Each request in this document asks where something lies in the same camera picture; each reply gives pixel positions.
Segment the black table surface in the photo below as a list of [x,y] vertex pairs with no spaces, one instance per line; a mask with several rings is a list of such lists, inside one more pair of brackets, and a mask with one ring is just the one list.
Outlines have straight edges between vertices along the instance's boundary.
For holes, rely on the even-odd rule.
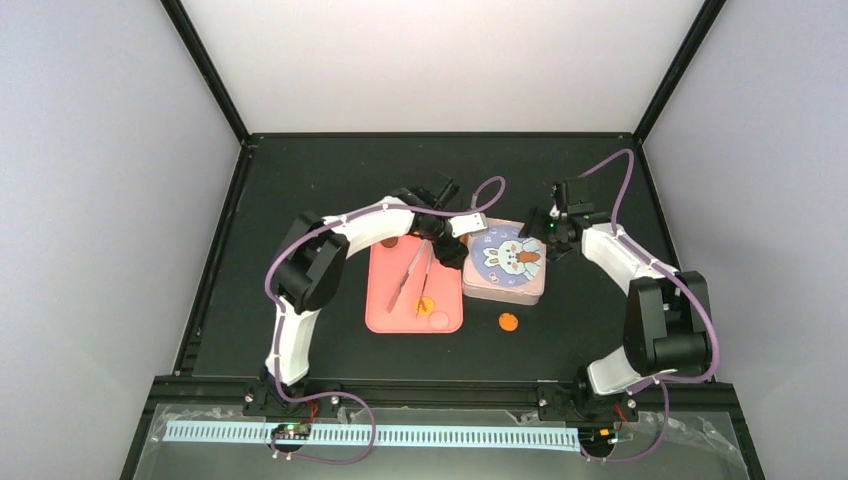
[[[402,186],[444,172],[462,186],[465,205],[492,175],[506,178],[489,217],[523,221],[550,205],[551,182],[577,176],[621,148],[629,136],[303,135],[253,137],[257,145],[224,247],[203,323],[195,376],[256,376],[268,354],[274,306],[265,273],[295,216],[344,213]],[[626,157],[589,180],[596,210],[609,211]],[[628,233],[660,260],[671,260],[649,173],[637,161],[620,212]],[[492,192],[481,197],[490,198]],[[625,296],[596,265],[572,253],[548,265],[545,293],[532,307],[466,297],[464,323],[451,334],[375,334],[365,325],[368,255],[345,265],[339,291],[321,312],[309,353],[310,376],[438,381],[570,380],[581,364],[621,345]],[[498,316],[512,312],[508,333]]]

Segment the white wall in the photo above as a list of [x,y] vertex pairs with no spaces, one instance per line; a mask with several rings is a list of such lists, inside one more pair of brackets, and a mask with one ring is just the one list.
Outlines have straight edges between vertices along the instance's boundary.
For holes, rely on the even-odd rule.
[[646,150],[768,478],[845,478],[848,5],[727,2]]
[[159,2],[0,7],[0,477],[117,478],[237,143]]
[[185,0],[252,132],[632,132],[703,0]]

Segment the white arm segment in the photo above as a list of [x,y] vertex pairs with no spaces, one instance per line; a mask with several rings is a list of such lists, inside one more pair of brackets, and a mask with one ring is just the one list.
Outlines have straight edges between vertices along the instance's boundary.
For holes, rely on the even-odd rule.
[[[385,197],[375,205],[391,204],[406,205],[403,201],[395,197]],[[340,220],[342,217],[344,215],[324,217],[324,222]],[[387,238],[406,235],[412,228],[414,219],[415,214],[409,210],[384,209],[345,222],[343,225],[334,228],[333,232],[347,237],[348,242],[350,242],[347,256],[350,258],[360,250],[370,247],[377,242],[381,242]],[[453,217],[449,222],[454,237],[487,228],[485,217],[479,213]],[[303,378],[306,372],[309,371],[309,345],[312,341],[312,332],[315,329],[315,321],[318,318],[320,310],[314,312],[305,311],[297,314],[294,311],[294,307],[285,298],[280,297],[280,300],[286,306],[286,314],[285,321],[283,322],[283,331],[280,335],[280,378],[277,380],[286,385],[291,385]],[[283,314],[278,305],[277,321],[274,325],[275,332],[279,328],[281,321],[283,321]],[[275,375],[273,346],[271,348],[271,353],[265,359],[265,366],[268,367],[268,371],[272,375]]]
[[[616,234],[612,233],[612,225],[609,223],[594,225],[592,228],[583,231],[581,250],[583,256],[598,264],[625,295],[627,295],[630,281],[633,279],[641,277],[664,278],[660,272],[651,268],[652,265],[659,264],[672,273],[677,272],[676,268],[660,262],[641,245],[628,237],[636,248],[646,257],[652,259],[650,263],[645,263],[621,243],[619,237],[622,235],[626,234],[621,225],[618,226]],[[643,379],[639,372],[633,370],[633,367],[630,366],[623,346],[618,347],[606,357],[592,362],[588,370],[592,389],[600,395],[613,395],[623,392],[630,385]]]
[[[580,249],[584,257],[598,264],[615,281],[618,288],[627,295],[630,280],[641,277],[663,278],[663,275],[628,250],[619,240],[622,235],[626,235],[626,233],[621,225],[618,226],[616,234],[612,233],[612,224],[594,225],[592,228],[583,231]],[[655,259],[641,245],[636,242],[633,242],[633,244],[645,256],[653,259],[651,263],[658,263],[671,272],[677,271],[671,265]]]

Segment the blue ruler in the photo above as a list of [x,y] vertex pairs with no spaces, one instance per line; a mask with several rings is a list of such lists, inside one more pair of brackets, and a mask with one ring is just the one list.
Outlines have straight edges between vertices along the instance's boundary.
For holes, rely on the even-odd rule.
[[[164,442],[271,442],[278,424],[264,422],[171,420]],[[363,446],[370,425],[314,424],[309,438],[277,440],[278,445]],[[378,425],[378,447],[529,448],[579,452],[577,429],[559,427],[467,427],[455,425]]]

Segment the black metal frame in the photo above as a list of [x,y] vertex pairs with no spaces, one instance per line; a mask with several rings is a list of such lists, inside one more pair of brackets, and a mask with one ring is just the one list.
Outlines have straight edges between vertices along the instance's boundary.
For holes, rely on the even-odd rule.
[[[637,142],[644,142],[645,139],[648,138],[648,134],[651,132],[651,129],[662,113],[666,103],[668,103],[668,100],[671,98],[675,87],[677,87],[680,79],[683,78],[686,68],[695,57],[698,47],[701,46],[704,38],[706,38],[710,27],[718,17],[719,12],[721,12],[721,8],[724,6],[725,1],[726,0],[704,1],[698,15],[695,16],[695,20],[692,22],[692,26],[689,28],[686,37],[683,39],[683,43],[677,50],[674,59],[672,59],[665,76],[657,88],[657,91],[654,93],[651,102],[648,104],[648,108],[645,110],[639,125],[633,132],[633,136],[636,138]],[[221,107],[221,111],[230,123],[230,128],[233,129],[233,133],[235,133],[239,142],[244,144],[247,142],[250,132],[247,130],[247,127],[245,127],[244,122],[242,122],[241,116],[239,116],[235,104],[230,98],[230,95],[227,93],[227,89],[224,87],[224,82],[218,75],[218,71],[215,69],[212,59],[206,52],[206,48],[203,46],[203,42],[200,40],[197,30],[194,29],[194,25],[192,25],[191,19],[189,18],[185,7],[183,7],[180,0],[161,0],[161,2],[165,7],[165,10],[168,12],[168,15],[171,17],[174,27],[177,29],[177,32],[179,32],[180,37],[182,37],[183,43],[185,43],[191,57],[194,59],[198,70],[200,70],[200,74],[203,75],[203,79],[209,86],[209,90],[212,92],[212,95],[214,95],[215,100]]]
[[209,91],[212,92],[215,101],[221,107],[224,117],[226,117],[230,128],[233,129],[233,133],[236,135],[236,139],[244,145],[247,137],[250,136],[250,132],[244,126],[244,122],[242,122],[241,116],[236,110],[233,99],[230,98],[230,94],[227,93],[227,89],[224,87],[224,82],[218,75],[218,70],[212,64],[212,59],[209,58],[203,42],[200,41],[197,30],[194,29],[191,19],[188,18],[188,13],[185,11],[183,2],[180,0],[162,0],[162,6],[165,7],[165,11],[171,17],[171,22],[177,28],[177,33],[182,37],[183,43],[185,43],[188,52],[191,54],[191,58],[194,59],[197,69],[200,70],[200,74],[203,75],[203,80],[209,87]]
[[[242,405],[245,396],[255,386],[256,379],[189,378],[177,376],[156,377],[150,395],[133,437],[121,479],[133,478],[144,448],[144,441],[159,404]],[[726,383],[667,385],[674,410],[686,412],[726,412],[730,416],[739,448],[753,480],[765,478],[753,441],[739,406],[733,385]],[[559,414],[549,404],[540,407],[538,399],[553,388],[547,382],[401,382],[401,381],[319,381],[313,388],[341,390],[362,397],[374,407],[383,408],[462,408],[528,411],[538,409],[543,420],[560,420]],[[570,384],[560,384],[559,389],[570,390]],[[663,395],[657,387],[639,394],[639,408],[644,411],[662,411]],[[322,416],[333,416],[330,408]]]
[[[258,379],[244,378],[192,378],[194,360],[203,337],[203,321],[209,305],[209,299],[217,278],[224,247],[230,232],[236,208],[241,197],[244,182],[250,170],[253,159],[251,145],[253,138],[241,120],[232,99],[224,87],[212,60],[210,59],[197,31],[194,29],[185,8],[180,0],[161,0],[162,5],[171,17],[177,31],[182,37],[186,48],[194,59],[201,75],[209,86],[224,116],[230,124],[233,133],[242,145],[235,172],[227,192],[226,201],[219,219],[215,236],[209,250],[206,265],[203,270],[197,295],[192,305],[191,313],[183,335],[173,375],[157,377],[150,389],[147,402],[136,429],[124,469],[122,479],[131,479],[138,465],[139,456],[144,447],[148,429],[153,420],[153,414],[159,404],[218,404],[246,405],[245,395],[256,386]],[[695,18],[682,45],[675,55],[662,82],[657,88],[639,125],[632,134],[636,139],[636,156],[645,171],[649,172],[642,143],[647,138],[652,127],[659,118],[663,108],[683,76],[698,47],[706,37],[715,21],[725,0],[706,0]],[[286,136],[285,133],[264,134],[269,136]],[[320,136],[385,136],[386,134],[320,134]],[[411,133],[396,133],[394,135],[412,135]],[[499,133],[448,133],[447,135],[464,136],[498,136]],[[526,133],[527,136],[561,136],[562,133]],[[610,135],[586,133],[580,136]],[[653,182],[649,182],[654,206],[660,212],[660,222],[666,243],[669,245],[673,258],[672,263],[679,266],[675,249],[671,243],[668,225],[662,215],[659,198]],[[367,402],[378,407],[413,406],[419,408],[499,408],[508,410],[527,410],[539,408],[540,415],[550,419],[560,418],[560,414],[551,406],[539,407],[539,398],[550,395],[554,388],[547,382],[524,383],[486,383],[486,382],[392,382],[392,381],[334,381],[321,380],[312,383],[310,388],[321,391],[341,390],[363,397]],[[556,388],[570,388],[562,384]],[[675,410],[727,412],[733,423],[734,431],[740,444],[740,449],[748,466],[752,479],[763,479],[762,467],[754,449],[745,417],[739,406],[736,392],[730,384],[707,383],[698,385],[669,384],[668,389]],[[661,411],[663,407],[662,392],[658,388],[648,389],[639,398],[639,408],[646,411]]]

